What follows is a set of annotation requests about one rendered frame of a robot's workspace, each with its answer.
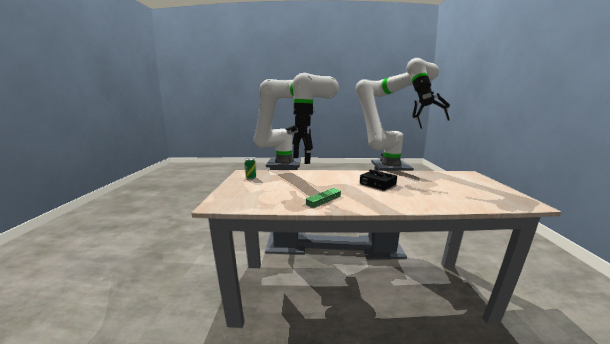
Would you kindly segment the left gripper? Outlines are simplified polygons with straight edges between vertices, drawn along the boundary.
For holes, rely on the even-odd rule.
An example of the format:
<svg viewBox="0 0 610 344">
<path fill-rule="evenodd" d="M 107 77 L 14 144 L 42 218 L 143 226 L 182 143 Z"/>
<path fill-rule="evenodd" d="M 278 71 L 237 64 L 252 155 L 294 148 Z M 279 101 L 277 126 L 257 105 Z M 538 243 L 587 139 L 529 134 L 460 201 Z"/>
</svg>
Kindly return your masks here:
<svg viewBox="0 0 610 344">
<path fill-rule="evenodd" d="M 422 96 L 422 94 L 425 94 L 425 93 L 428 93 L 428 92 L 432 92 L 432 91 L 431 91 L 431 88 L 430 88 L 430 85 L 424 85 L 424 86 L 419 87 L 419 88 L 417 89 L 417 93 L 418 93 L 418 96 L 419 96 L 419 100 L 418 100 L 418 101 L 416 101 L 416 100 L 414 101 L 414 102 L 415 102 L 415 106 L 414 106 L 414 111 L 413 111 L 413 115 L 412 115 L 412 116 L 413 116 L 413 118 L 415 118 L 416 120 L 418 120 L 418 122 L 419 122 L 419 125 L 420 125 L 420 128 L 421 128 L 421 129 L 422 129 L 422 126 L 421 126 L 421 122 L 420 122 L 420 119 L 419 119 L 419 115 L 420 115 L 420 113 L 421 113 L 421 111 L 422 111 L 422 109 L 423 109 L 423 107 L 424 107 L 424 106 L 431 105 L 432 103 L 433 103 L 433 104 L 435 104 L 435 105 L 437 105 L 437 106 L 439 106 L 439 107 L 441 107 L 441 108 L 443 108 L 443 109 L 445 108 L 445 110 L 444 110 L 444 111 L 446 112 L 446 115 L 447 115 L 448 121 L 450 120 L 449 115 L 448 115 L 448 112 L 447 112 L 447 111 L 448 111 L 448 107 L 450 106 L 450 104 L 449 104 L 447 101 L 445 101 L 445 100 L 444 100 L 444 99 L 443 99 L 443 98 L 440 96 L 440 94 L 439 94 L 439 93 L 437 93 L 436 95 L 433 95 L 433 94 L 432 94 L 432 97 L 431 97 L 431 98 L 427 98 L 427 99 L 424 99 L 424 100 L 423 100 L 423 96 Z M 439 100 L 440 100 L 440 101 L 441 101 L 441 102 L 442 102 L 444 105 L 443 105 L 443 104 L 441 104 L 441 103 L 439 103 L 438 101 L 434 100 L 434 98 L 435 98 L 435 97 L 436 97 L 436 98 L 438 98 L 438 99 L 439 99 Z M 419 110 L 418 110 L 418 112 L 417 112 L 417 114 L 416 114 L 417 105 L 419 104 L 419 102 L 421 103 L 421 106 L 420 106 L 420 108 L 419 108 Z M 445 106 L 445 105 L 446 105 L 446 106 Z M 415 115 L 415 114 L 416 114 L 416 115 Z"/>
</svg>

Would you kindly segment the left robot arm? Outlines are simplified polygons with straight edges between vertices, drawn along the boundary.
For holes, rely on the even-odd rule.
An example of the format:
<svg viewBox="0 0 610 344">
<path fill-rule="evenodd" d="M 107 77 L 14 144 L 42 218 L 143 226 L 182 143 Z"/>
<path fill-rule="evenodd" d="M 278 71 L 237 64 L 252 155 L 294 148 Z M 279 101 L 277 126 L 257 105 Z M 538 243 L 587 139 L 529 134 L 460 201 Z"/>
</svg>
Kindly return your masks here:
<svg viewBox="0 0 610 344">
<path fill-rule="evenodd" d="M 409 75 L 408 75 L 409 74 Z M 434 63 L 414 58 L 407 64 L 407 73 L 389 77 L 380 81 L 361 80 L 356 85 L 368 133 L 368 143 L 373 150 L 384 150 L 381 154 L 382 164 L 401 166 L 403 134 L 398 131 L 383 131 L 374 96 L 383 97 L 413 85 L 415 91 L 424 85 L 430 85 L 439 74 Z"/>
</svg>

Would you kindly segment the green drink can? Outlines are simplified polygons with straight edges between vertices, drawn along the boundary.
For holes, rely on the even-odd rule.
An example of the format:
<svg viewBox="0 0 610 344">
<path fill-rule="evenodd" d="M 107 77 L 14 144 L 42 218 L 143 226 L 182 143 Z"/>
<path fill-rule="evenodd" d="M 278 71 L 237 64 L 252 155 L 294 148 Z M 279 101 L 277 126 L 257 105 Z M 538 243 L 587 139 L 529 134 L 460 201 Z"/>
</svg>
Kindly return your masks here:
<svg viewBox="0 0 610 344">
<path fill-rule="evenodd" d="M 256 162 L 254 158 L 245 159 L 245 176 L 247 179 L 256 178 Z"/>
</svg>

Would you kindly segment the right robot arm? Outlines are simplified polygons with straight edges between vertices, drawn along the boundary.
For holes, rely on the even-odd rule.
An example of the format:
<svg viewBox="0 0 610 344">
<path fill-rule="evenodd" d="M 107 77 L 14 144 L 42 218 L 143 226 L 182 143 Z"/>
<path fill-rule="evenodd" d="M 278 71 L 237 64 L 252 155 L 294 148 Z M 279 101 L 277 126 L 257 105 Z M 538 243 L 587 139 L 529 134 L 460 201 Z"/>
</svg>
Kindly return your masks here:
<svg viewBox="0 0 610 344">
<path fill-rule="evenodd" d="M 276 147 L 275 162 L 277 163 L 293 162 L 292 134 L 298 132 L 300 126 L 272 130 L 277 100 L 279 98 L 294 99 L 294 109 L 292 109 L 294 114 L 309 116 L 315 112 L 313 97 L 330 99 L 337 94 L 338 90 L 338 82 L 333 77 L 308 73 L 301 73 L 294 80 L 267 79 L 263 81 L 260 85 L 260 109 L 254 137 L 255 144 L 260 148 Z"/>
</svg>

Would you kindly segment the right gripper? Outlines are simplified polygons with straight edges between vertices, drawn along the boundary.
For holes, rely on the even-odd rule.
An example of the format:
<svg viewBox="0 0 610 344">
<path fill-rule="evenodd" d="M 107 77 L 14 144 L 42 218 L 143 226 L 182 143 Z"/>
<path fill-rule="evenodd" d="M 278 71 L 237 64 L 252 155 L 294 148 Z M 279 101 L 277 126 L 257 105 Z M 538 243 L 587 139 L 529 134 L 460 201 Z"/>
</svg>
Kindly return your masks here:
<svg viewBox="0 0 610 344">
<path fill-rule="evenodd" d="M 304 164 L 310 164 L 311 158 L 311 149 L 313 149 L 312 139 L 311 139 L 311 129 L 305 129 L 307 126 L 310 126 L 311 116 L 304 115 L 295 115 L 295 125 L 300 126 L 300 130 L 294 133 L 293 142 L 294 151 L 293 158 L 299 158 L 299 146 L 300 140 L 303 139 L 305 146 L 305 160 Z M 308 133 L 308 134 L 307 134 Z M 295 142 L 294 142 L 295 141 Z"/>
</svg>

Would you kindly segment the black lighting desk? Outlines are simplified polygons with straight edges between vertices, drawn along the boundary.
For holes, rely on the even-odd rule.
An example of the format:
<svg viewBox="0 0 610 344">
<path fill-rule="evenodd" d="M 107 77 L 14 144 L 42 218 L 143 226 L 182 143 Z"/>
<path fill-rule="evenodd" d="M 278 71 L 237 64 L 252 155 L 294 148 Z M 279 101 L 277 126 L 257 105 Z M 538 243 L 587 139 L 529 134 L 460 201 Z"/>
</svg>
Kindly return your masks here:
<svg viewBox="0 0 610 344">
<path fill-rule="evenodd" d="M 364 174 L 360 175 L 359 184 L 377 188 L 380 190 L 387 190 L 390 187 L 397 184 L 397 175 L 384 173 L 376 170 L 369 170 Z"/>
</svg>

